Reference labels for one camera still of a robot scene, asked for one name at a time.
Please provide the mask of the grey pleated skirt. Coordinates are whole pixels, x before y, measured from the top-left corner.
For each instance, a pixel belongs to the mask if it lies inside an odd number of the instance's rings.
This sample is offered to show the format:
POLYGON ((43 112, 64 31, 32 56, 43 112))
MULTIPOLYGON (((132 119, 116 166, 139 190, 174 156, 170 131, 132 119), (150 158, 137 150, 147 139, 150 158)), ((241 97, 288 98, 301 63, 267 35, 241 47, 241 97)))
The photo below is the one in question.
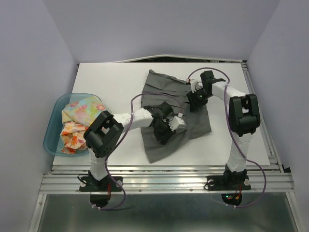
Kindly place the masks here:
POLYGON ((161 145, 154 136, 153 129, 141 128, 144 150, 150 163, 157 162, 180 150, 190 140, 203 137, 211 133, 210 119, 206 106, 195 112, 190 112, 186 94, 191 87, 184 80, 149 70, 142 92, 161 92, 172 95, 173 98, 162 95, 143 95, 141 107, 155 106, 167 102, 172 106, 174 113, 183 108, 184 129, 177 129, 166 145, 161 145))

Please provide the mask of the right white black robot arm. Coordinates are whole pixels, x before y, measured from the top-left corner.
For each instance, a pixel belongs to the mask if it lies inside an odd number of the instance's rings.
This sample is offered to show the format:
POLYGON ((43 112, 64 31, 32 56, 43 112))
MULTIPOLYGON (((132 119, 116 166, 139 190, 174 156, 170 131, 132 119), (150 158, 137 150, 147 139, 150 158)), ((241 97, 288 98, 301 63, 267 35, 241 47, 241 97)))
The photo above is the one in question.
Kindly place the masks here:
POLYGON ((208 190, 250 189, 246 162, 249 144, 260 126, 258 99, 255 94, 240 92, 229 85, 230 79, 215 78, 213 68, 201 68, 200 80, 186 79, 191 91, 187 94, 190 111, 202 108, 210 97, 224 102, 227 128, 232 139, 230 155, 222 175, 207 177, 208 190))

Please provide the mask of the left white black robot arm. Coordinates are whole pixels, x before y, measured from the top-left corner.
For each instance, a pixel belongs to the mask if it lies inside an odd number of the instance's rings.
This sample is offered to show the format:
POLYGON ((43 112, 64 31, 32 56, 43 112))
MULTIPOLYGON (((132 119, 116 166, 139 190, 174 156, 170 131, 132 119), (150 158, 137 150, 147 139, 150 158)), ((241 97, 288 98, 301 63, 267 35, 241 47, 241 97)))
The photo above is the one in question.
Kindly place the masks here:
POLYGON ((111 182, 107 161, 112 152, 122 143, 128 132, 138 128, 152 128, 155 139, 162 145, 185 125, 183 114, 175 114, 173 108, 163 102, 156 106, 146 106, 131 113, 111 114, 101 112, 84 133, 90 155, 88 176, 80 182, 96 190, 105 189, 111 182))

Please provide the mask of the pastel floral skirt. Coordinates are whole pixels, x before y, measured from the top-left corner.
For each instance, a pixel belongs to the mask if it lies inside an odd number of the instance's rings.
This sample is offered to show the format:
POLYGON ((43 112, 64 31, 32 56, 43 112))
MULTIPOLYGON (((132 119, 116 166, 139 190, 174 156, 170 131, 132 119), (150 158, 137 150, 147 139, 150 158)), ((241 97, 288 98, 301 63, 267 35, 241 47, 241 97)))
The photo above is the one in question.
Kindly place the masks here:
POLYGON ((99 97, 93 95, 67 104, 61 112, 62 124, 73 121, 89 127, 103 111, 111 112, 99 97))

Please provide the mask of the orange floral skirt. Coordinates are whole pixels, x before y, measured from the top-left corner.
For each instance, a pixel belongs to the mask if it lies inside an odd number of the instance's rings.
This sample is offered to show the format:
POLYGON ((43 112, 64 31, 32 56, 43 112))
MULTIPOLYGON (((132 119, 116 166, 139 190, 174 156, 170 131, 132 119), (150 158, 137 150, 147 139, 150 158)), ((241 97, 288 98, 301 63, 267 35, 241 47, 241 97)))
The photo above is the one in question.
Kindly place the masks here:
POLYGON ((76 154, 78 151, 87 149, 84 139, 84 133, 87 129, 87 126, 74 121, 65 122, 60 133, 60 139, 63 143, 61 151, 66 154, 76 154))

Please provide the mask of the blue plastic basin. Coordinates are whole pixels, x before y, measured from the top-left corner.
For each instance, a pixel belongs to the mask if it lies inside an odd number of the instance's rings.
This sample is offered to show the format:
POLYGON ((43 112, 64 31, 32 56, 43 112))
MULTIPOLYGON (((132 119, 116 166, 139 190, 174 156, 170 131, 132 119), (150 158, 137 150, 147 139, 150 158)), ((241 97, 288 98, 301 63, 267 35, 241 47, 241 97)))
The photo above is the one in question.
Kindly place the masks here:
POLYGON ((88 154, 87 149, 78 151, 76 154, 66 154, 61 151, 63 148, 63 143, 60 139, 60 133, 64 126, 64 124, 62 124, 61 112, 67 104, 91 96, 93 96, 93 94, 70 93, 65 94, 57 99, 43 141, 43 147, 47 153, 60 157, 79 157, 88 154))

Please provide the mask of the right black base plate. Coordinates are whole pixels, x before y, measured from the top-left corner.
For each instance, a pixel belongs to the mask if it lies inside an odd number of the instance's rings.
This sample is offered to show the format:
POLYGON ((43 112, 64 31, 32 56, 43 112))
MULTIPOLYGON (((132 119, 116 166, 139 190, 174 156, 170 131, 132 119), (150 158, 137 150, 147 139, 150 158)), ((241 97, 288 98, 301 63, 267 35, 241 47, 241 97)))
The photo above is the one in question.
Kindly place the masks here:
POLYGON ((207 176, 207 182, 204 185, 205 190, 209 191, 233 191, 233 190, 251 190, 249 177, 226 180, 222 175, 207 176))

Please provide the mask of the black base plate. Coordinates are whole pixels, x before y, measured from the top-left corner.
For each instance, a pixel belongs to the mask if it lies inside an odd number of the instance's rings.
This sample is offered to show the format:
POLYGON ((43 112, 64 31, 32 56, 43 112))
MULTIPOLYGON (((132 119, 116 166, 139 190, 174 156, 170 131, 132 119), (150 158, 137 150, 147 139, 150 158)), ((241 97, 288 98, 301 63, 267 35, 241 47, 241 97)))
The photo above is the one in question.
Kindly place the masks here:
POLYGON ((209 191, 233 191, 233 190, 251 190, 249 177, 226 180, 222 175, 207 176, 207 182, 204 185, 205 190, 209 191))
POLYGON ((108 176, 100 181, 93 179, 91 176, 78 176, 80 181, 80 192, 121 192, 119 186, 117 186, 108 176))

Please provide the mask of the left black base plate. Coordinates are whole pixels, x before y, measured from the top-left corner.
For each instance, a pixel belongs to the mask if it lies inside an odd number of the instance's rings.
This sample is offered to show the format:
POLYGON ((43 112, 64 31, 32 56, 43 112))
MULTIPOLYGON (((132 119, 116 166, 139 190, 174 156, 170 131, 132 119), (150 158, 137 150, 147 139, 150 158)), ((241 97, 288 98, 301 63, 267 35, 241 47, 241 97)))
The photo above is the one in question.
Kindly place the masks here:
POLYGON ((80 192, 121 192, 119 186, 117 186, 108 176, 100 181, 93 179, 91 176, 78 176, 80 181, 80 192))

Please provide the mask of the aluminium frame rail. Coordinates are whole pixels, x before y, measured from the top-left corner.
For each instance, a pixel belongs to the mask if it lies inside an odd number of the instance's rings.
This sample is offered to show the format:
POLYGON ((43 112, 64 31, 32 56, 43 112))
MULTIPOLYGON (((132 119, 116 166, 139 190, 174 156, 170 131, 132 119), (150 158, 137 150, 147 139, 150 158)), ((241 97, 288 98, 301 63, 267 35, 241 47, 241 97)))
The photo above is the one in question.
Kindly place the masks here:
MULTIPOLYGON (((79 191, 77 175, 86 174, 88 166, 54 165, 50 174, 45 174, 39 189, 40 194, 86 194, 79 191)), ((267 177, 265 192, 294 192, 291 173, 283 173, 278 165, 263 167, 267 177)), ((123 177, 127 194, 211 193, 204 189, 209 175, 222 175, 224 166, 115 166, 109 171, 112 176, 123 177)), ((247 193, 259 193, 264 178, 256 167, 248 167, 252 189, 247 193)))

